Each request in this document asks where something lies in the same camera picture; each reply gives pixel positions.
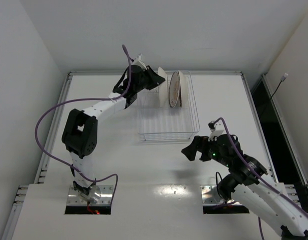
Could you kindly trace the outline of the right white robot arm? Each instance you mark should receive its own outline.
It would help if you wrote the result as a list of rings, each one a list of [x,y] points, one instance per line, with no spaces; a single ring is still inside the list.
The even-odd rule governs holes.
[[[283,240],[308,240],[308,213],[290,200],[277,183],[265,180],[266,168],[243,153],[235,135],[197,135],[181,152],[190,161],[200,152],[202,162],[214,160],[228,168],[229,174],[216,184],[220,198],[241,203]]]

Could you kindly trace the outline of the orange sunburst glass plate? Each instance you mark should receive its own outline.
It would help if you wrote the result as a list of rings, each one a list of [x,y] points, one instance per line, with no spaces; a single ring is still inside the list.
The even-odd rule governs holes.
[[[169,106],[175,108],[180,100],[180,77],[177,71],[173,72],[169,84]]]

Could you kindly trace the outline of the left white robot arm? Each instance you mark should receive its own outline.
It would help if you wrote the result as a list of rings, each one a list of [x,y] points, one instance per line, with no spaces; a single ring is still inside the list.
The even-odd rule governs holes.
[[[100,188],[96,186],[91,159],[97,145],[98,124],[131,106],[140,91],[152,90],[164,83],[166,77],[155,73],[151,67],[143,69],[132,65],[114,86],[108,100],[84,110],[70,111],[61,140],[72,159],[73,187],[84,199],[92,202],[100,199]]]

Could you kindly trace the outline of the floral plate brown rim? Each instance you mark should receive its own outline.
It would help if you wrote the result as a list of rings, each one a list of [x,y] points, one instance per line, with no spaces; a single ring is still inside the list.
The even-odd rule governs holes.
[[[179,80],[180,80],[180,99],[181,99],[181,107],[185,107],[188,103],[189,99],[189,90],[188,90],[188,81],[185,75],[178,71]]]
[[[164,82],[161,83],[158,88],[160,107],[164,108],[168,102],[168,77],[161,67],[158,67],[158,75],[164,79]]]

